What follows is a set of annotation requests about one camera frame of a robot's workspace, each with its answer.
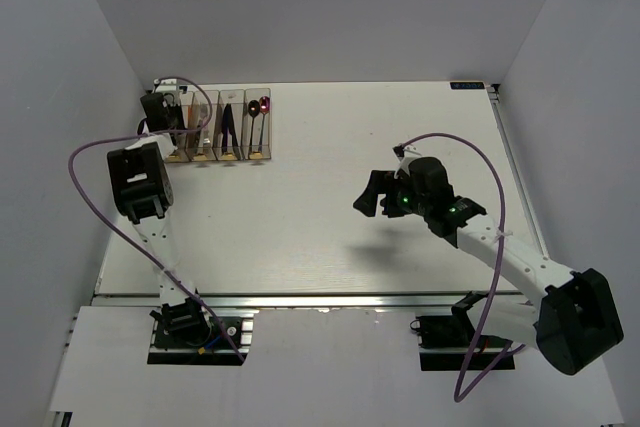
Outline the pink handled fork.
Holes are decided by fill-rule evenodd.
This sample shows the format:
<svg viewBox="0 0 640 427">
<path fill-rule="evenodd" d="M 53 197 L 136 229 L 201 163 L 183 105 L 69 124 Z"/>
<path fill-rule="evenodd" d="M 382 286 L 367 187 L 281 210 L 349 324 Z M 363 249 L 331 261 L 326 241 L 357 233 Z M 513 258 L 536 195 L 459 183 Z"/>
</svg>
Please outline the pink handled fork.
<svg viewBox="0 0 640 427">
<path fill-rule="evenodd" d="M 198 140 L 198 148 L 203 150 L 209 143 L 209 132 L 208 132 L 208 119 L 210 114 L 210 108 L 208 105 L 201 106 L 201 130 L 199 134 Z"/>
</svg>

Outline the dark blue plastic knife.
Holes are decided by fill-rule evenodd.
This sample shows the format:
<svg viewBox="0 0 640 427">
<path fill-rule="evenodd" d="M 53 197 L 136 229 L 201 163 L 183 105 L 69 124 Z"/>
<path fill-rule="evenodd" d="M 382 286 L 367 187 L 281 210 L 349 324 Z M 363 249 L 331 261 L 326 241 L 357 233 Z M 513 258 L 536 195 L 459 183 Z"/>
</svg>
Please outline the dark blue plastic knife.
<svg viewBox="0 0 640 427">
<path fill-rule="evenodd" d="M 222 117 L 222 124 L 221 124 L 221 131 L 222 131 L 221 149 L 223 154 L 229 153 L 228 140 L 231 140 L 231 136 L 229 135 L 228 127 L 227 127 L 227 120 L 228 120 L 227 118 L 228 108 L 226 107 L 227 105 L 228 104 L 225 105 L 223 110 L 223 117 Z"/>
</svg>

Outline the black plastic knife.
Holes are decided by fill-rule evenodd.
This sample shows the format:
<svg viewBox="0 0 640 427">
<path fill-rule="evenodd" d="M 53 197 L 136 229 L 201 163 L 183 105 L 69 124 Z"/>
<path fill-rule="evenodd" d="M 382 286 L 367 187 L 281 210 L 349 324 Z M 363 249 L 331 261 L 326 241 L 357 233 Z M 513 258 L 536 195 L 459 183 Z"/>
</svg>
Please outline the black plastic knife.
<svg viewBox="0 0 640 427">
<path fill-rule="evenodd" d="M 231 104 L 228 104 L 226 107 L 228 108 L 227 109 L 228 110 L 227 127 L 228 127 L 229 135 L 231 136 L 232 146 L 233 146 L 234 149 L 236 149 L 239 152 L 239 150 L 238 150 L 239 149 L 239 142 L 238 142 L 236 128 L 235 128 L 233 109 L 231 107 Z"/>
</svg>

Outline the black spoon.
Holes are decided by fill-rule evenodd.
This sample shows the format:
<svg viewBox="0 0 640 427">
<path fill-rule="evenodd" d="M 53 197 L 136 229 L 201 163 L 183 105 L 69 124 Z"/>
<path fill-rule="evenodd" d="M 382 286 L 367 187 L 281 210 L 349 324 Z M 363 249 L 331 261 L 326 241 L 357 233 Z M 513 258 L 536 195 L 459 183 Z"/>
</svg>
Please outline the black spoon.
<svg viewBox="0 0 640 427">
<path fill-rule="evenodd" d="M 261 112 L 260 103 L 258 100 L 251 100 L 248 104 L 248 115 L 251 118 L 251 125 L 249 131 L 249 146 L 253 145 L 254 126 L 255 120 Z"/>
</svg>

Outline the iridescent red spoon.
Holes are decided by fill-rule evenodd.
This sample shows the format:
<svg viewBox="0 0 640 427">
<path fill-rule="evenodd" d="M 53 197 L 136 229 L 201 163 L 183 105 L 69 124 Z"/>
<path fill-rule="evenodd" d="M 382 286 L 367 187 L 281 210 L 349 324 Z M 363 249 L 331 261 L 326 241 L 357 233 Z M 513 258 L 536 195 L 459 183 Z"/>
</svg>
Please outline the iridescent red spoon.
<svg viewBox="0 0 640 427">
<path fill-rule="evenodd" d="M 266 132 L 266 120 L 271 110 L 271 99 L 269 96 L 262 96 L 259 99 L 260 113 L 262 115 L 260 138 L 259 138 L 259 150 L 262 150 L 265 140 Z"/>
</svg>

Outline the silver fork dark handle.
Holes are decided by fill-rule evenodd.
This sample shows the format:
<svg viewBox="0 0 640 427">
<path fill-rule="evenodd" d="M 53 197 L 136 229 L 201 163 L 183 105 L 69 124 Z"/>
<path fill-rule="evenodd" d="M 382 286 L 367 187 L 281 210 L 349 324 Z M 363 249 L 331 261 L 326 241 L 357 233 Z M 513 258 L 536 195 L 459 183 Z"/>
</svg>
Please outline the silver fork dark handle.
<svg viewBox="0 0 640 427">
<path fill-rule="evenodd" d="M 199 150 L 203 145 L 203 125 L 207 117 L 208 110 L 205 106 L 199 106 L 197 111 L 197 132 L 194 134 L 194 147 Z"/>
</svg>

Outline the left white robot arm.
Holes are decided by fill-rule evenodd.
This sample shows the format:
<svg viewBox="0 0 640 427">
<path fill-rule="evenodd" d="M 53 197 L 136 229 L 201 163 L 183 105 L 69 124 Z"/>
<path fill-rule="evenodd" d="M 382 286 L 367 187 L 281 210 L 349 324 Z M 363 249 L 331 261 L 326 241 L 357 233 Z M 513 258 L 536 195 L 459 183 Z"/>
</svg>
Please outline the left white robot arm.
<svg viewBox="0 0 640 427">
<path fill-rule="evenodd" d="M 180 256 L 170 217 L 174 197 L 165 166 L 175 150 L 173 138 L 161 134 L 107 153 L 116 208 L 136 231 L 145 252 L 154 257 L 160 305 L 167 308 L 185 303 L 184 288 L 195 290 L 189 280 L 177 283 Z"/>
</svg>

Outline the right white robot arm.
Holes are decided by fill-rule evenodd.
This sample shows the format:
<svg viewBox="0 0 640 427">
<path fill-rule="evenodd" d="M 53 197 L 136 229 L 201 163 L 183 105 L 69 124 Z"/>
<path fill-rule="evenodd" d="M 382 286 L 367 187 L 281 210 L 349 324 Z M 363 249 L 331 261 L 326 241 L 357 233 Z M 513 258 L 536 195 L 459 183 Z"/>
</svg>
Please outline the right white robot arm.
<svg viewBox="0 0 640 427">
<path fill-rule="evenodd" d="M 354 209 L 366 217 L 420 217 L 435 236 L 493 268 L 526 299 L 508 303 L 467 294 L 452 308 L 451 331 L 459 343 L 472 346 L 488 334 L 532 347 L 556 370 L 574 375 L 622 342 L 603 274 L 571 269 L 500 230 L 484 207 L 455 194 L 440 160 L 409 146 L 394 151 L 398 168 L 372 171 Z"/>
</svg>

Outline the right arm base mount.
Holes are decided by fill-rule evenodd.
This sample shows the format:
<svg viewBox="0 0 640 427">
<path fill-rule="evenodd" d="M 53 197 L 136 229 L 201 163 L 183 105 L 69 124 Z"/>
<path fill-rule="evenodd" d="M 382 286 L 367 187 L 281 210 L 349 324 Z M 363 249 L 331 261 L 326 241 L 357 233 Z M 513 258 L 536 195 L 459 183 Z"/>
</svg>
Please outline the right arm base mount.
<svg viewBox="0 0 640 427">
<path fill-rule="evenodd" d="M 410 321 L 410 332 L 416 336 L 422 372 L 458 372 L 468 350 L 472 334 L 454 317 L 451 307 L 460 296 L 418 295 L 413 296 L 414 318 Z M 497 337 L 481 337 L 474 349 L 467 373 L 480 373 L 498 356 L 506 341 Z M 515 370 L 514 357 L 500 360 L 496 371 Z"/>
</svg>

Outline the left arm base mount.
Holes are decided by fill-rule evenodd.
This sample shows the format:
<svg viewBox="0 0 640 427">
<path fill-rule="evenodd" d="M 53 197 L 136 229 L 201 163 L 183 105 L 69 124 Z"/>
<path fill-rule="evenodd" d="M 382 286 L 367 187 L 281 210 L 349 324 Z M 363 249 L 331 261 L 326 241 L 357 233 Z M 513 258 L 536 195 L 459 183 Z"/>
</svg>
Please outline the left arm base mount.
<svg viewBox="0 0 640 427">
<path fill-rule="evenodd" d="M 216 322 L 193 299 L 152 310 L 148 365 L 242 366 L 251 343 L 252 319 L 222 316 Z"/>
</svg>

